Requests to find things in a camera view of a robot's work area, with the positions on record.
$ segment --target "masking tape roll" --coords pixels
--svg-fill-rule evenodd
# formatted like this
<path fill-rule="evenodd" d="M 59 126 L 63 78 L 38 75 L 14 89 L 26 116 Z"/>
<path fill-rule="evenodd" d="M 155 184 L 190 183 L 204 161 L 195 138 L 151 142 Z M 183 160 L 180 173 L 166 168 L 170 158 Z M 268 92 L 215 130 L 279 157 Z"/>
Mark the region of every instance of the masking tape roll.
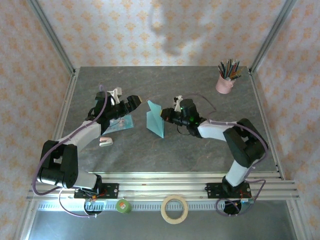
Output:
<path fill-rule="evenodd" d="M 171 200 L 176 200 L 176 201 L 180 202 L 182 204 L 182 206 L 183 206 L 182 215 L 180 217 L 176 218 L 176 219 L 170 218 L 166 213 L 166 205 Z M 169 224 L 180 224 L 180 223 L 182 223 L 187 218 L 188 211 L 189 211 L 189 209 L 188 209 L 188 204 L 187 204 L 186 200 L 183 197 L 178 196 L 178 195 L 167 196 L 163 200 L 162 205 L 161 205 L 161 215 L 162 215 L 163 219 Z"/>

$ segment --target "floor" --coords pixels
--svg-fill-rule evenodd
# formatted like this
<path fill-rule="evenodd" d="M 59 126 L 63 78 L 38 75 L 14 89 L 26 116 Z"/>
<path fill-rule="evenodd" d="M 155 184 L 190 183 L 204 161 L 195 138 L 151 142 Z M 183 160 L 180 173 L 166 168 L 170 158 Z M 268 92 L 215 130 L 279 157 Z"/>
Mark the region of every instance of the floor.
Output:
<path fill-rule="evenodd" d="M 267 140 L 254 89 L 244 69 L 231 93 L 220 94 L 215 85 L 219 77 L 213 66 L 122 66 L 81 67 L 67 115 L 63 135 L 69 134 L 86 118 L 95 104 L 99 84 L 111 91 L 122 88 L 123 97 L 139 95 L 143 103 L 131 113 L 134 127 L 109 133 L 113 145 L 100 147 L 93 140 L 78 156 L 81 170 L 89 172 L 227 172 L 233 162 L 228 145 L 215 139 L 181 135 L 176 125 L 165 122 L 164 139 L 146 128 L 147 100 L 170 108 L 173 97 L 200 93 L 217 108 L 209 117 L 217 121 L 248 118 Z M 198 96 L 192 97 L 201 116 L 212 107 Z M 275 171 L 269 158 L 255 171 Z"/>
<path fill-rule="evenodd" d="M 43 236 L 46 240 L 296 239 L 286 201 L 258 201 L 252 210 L 238 217 L 223 217 L 215 211 L 189 211 L 185 221 L 177 225 L 165 222 L 160 211 L 106 211 L 93 219 L 61 211 L 38 211 L 29 239 L 42 240 Z"/>

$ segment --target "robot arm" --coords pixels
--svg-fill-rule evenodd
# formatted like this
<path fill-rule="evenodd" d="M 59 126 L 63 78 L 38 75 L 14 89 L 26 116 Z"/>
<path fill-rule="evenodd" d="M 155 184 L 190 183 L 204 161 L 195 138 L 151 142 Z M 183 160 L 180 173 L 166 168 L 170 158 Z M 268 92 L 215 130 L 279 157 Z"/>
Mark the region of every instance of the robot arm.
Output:
<path fill-rule="evenodd" d="M 261 137 L 252 123 L 244 118 L 238 122 L 215 122 L 200 117 L 192 99 L 175 97 L 175 109 L 165 108 L 161 117 L 169 123 L 186 126 L 194 137 L 212 138 L 227 142 L 234 157 L 229 172 L 222 179 L 222 188 L 227 195 L 234 193 L 244 182 L 251 167 L 265 154 L 263 144 L 249 131 L 239 126 L 250 129 L 256 133 L 266 146 L 266 141 Z"/>
<path fill-rule="evenodd" d="M 44 160 L 37 174 L 39 182 L 64 188 L 77 187 L 93 194 L 103 192 L 103 183 L 99 175 L 78 169 L 78 153 L 106 131 L 110 126 L 110 120 L 125 116 L 141 104 L 139 96 L 131 95 L 127 98 L 127 102 L 124 102 L 123 100 L 119 101 L 120 95 L 121 88 L 119 87 L 108 92 L 107 96 L 103 91 L 98 92 L 95 97 L 95 107 L 89 111 L 87 118 L 80 127 L 58 141 L 48 140 L 44 143 L 41 158 L 52 147 L 67 140 Z M 107 103 L 104 111 L 93 122 L 103 109 L 105 97 L 107 97 Z"/>

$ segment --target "metal bar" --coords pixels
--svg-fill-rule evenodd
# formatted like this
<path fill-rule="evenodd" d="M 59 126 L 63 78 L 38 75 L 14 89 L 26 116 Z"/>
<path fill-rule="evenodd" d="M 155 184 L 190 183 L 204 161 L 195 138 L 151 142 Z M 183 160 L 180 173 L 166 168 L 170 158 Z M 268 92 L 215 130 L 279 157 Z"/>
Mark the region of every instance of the metal bar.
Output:
<path fill-rule="evenodd" d="M 291 221 L 294 227 L 295 235 L 298 240 L 313 239 L 306 215 L 302 211 L 303 206 L 301 201 L 287 200 L 286 204 L 290 213 Z"/>
<path fill-rule="evenodd" d="M 63 105 L 61 106 L 61 109 L 60 109 L 60 114 L 59 114 L 57 124 L 55 126 L 53 140 L 58 140 L 62 137 L 65 123 L 66 123 L 67 116 L 68 116 L 69 107 L 70 107 L 71 100 L 72 100 L 72 97 L 73 97 L 73 94 L 75 91 L 79 71 L 80 71 L 80 69 L 77 68 L 75 70 L 75 73 L 72 74 L 70 82 L 69 82 L 67 90 L 66 90 L 66 93 L 64 94 L 65 98 L 63 101 Z"/>
<path fill-rule="evenodd" d="M 24 207 L 24 216 L 20 219 L 20 223 L 14 234 L 14 240 L 28 240 L 32 225 L 35 220 L 38 202 L 31 200 L 27 201 Z"/>
<path fill-rule="evenodd" d="M 268 33 L 267 37 L 265 38 L 257 56 L 253 60 L 253 63 L 251 67 L 249 68 L 249 71 L 251 73 L 254 73 L 264 58 L 264 56 L 267 54 L 268 49 L 270 48 L 271 44 L 275 40 L 280 28 L 285 23 L 285 20 L 287 19 L 289 13 L 291 12 L 293 6 L 295 5 L 297 0 L 286 0 L 279 15 L 277 16 L 270 32 Z"/>
<path fill-rule="evenodd" d="M 189 201 L 187 202 L 189 211 L 210 211 L 216 210 L 216 200 L 211 201 Z M 89 210 L 103 210 L 103 211 L 116 211 L 117 200 L 109 200 L 107 202 L 95 201 L 93 204 L 87 206 Z M 72 200 L 63 200 L 63 206 L 69 211 L 83 211 L 84 202 L 74 202 Z M 160 211 L 162 201 L 134 201 L 132 202 L 132 211 Z M 218 209 L 223 210 L 225 208 L 224 201 L 218 203 Z M 182 210 L 182 206 L 177 202 L 169 202 L 166 205 L 166 210 Z M 38 211 L 50 211 L 60 212 L 63 211 L 60 204 L 57 201 L 41 201 L 39 202 Z"/>
<path fill-rule="evenodd" d="M 196 178 L 219 178 L 226 172 L 93 172 L 103 179 L 196 179 Z M 279 178 L 276 171 L 251 172 L 249 178 Z"/>
<path fill-rule="evenodd" d="M 179 194 L 187 201 L 207 201 L 206 183 L 220 183 L 225 173 L 209 172 L 135 172 L 135 173 L 104 173 L 102 182 L 119 183 L 118 198 L 126 198 L 133 201 L 161 201 L 168 195 Z M 263 178 L 266 173 L 254 173 L 250 179 Z M 266 177 L 260 200 L 288 200 L 299 197 L 294 181 L 281 180 L 272 172 Z M 261 185 L 250 185 L 252 194 L 256 194 Z M 52 186 L 37 183 L 37 189 L 41 192 L 51 189 Z M 74 189 L 66 189 L 62 192 L 63 198 L 73 198 Z M 57 199 L 58 190 L 46 196 L 34 196 L 32 190 L 28 197 L 38 201 Z"/>
<path fill-rule="evenodd" d="M 273 160 L 275 162 L 275 166 L 277 167 L 277 170 L 279 171 L 280 177 L 282 179 L 285 179 L 285 174 L 284 174 L 285 172 L 284 172 L 282 164 L 281 164 L 281 162 L 279 160 L 279 155 L 278 155 L 278 152 L 276 151 L 276 148 L 274 146 L 274 142 L 272 140 L 273 138 L 271 136 L 270 127 L 269 127 L 269 124 L 268 124 L 266 112 L 265 112 L 265 110 L 264 110 L 264 108 L 262 107 L 262 104 L 261 104 L 261 100 L 260 100 L 259 93 L 258 93 L 258 90 L 257 90 L 257 87 L 256 87 L 256 83 L 255 83 L 255 78 L 254 78 L 253 74 L 251 74 L 251 73 L 249 73 L 249 77 L 250 77 L 250 81 L 251 81 L 251 84 L 252 84 L 252 87 L 253 87 L 253 91 L 254 91 L 254 94 L 255 94 L 256 101 L 258 103 L 258 107 L 260 109 L 261 118 L 262 118 L 263 125 L 264 125 L 264 128 L 265 128 L 266 136 L 267 136 L 268 141 L 269 141 L 269 147 L 270 147 L 272 155 L 273 155 Z"/>
<path fill-rule="evenodd" d="M 41 8 L 39 2 L 37 0 L 27 0 L 30 7 L 34 11 L 35 15 L 39 18 L 39 21 L 41 25 L 43 26 L 43 29 L 49 39 L 51 40 L 54 48 L 56 49 L 57 53 L 59 54 L 61 60 L 63 61 L 63 64 L 65 68 L 72 74 L 75 70 L 73 67 L 70 59 L 68 58 L 68 55 L 66 54 L 64 48 L 62 47 L 55 31 L 53 30 L 51 24 L 49 23 L 43 9 Z"/>
<path fill-rule="evenodd" d="M 211 183 L 220 183 L 220 180 L 213 180 L 210 181 Z M 163 183 L 162 181 L 158 183 L 148 184 L 148 183 L 120 183 L 119 190 L 120 191 L 150 191 L 150 192 L 157 192 L 157 191 L 166 191 L 166 190 L 174 190 L 174 191 L 203 191 L 205 189 L 206 183 L 208 181 L 203 181 L 201 183 Z M 258 190 L 261 186 L 259 183 L 251 183 L 250 184 L 252 189 Z M 39 191 L 47 191 L 48 185 L 42 184 L 37 185 L 37 189 Z M 282 181 L 278 180 L 277 182 L 269 182 L 267 181 L 264 188 L 265 190 L 284 190 L 284 191 L 295 191 L 297 189 L 295 183 L 293 181 Z"/>

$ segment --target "green tape roll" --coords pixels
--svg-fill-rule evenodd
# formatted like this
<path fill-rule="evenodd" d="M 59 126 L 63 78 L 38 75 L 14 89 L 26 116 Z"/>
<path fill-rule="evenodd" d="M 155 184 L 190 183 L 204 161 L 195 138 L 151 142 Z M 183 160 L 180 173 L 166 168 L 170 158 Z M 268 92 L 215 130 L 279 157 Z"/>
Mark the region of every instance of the green tape roll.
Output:
<path fill-rule="evenodd" d="M 119 200 L 116 203 L 115 208 L 119 213 L 122 213 L 122 214 L 128 214 L 132 210 L 131 204 L 125 199 Z"/>

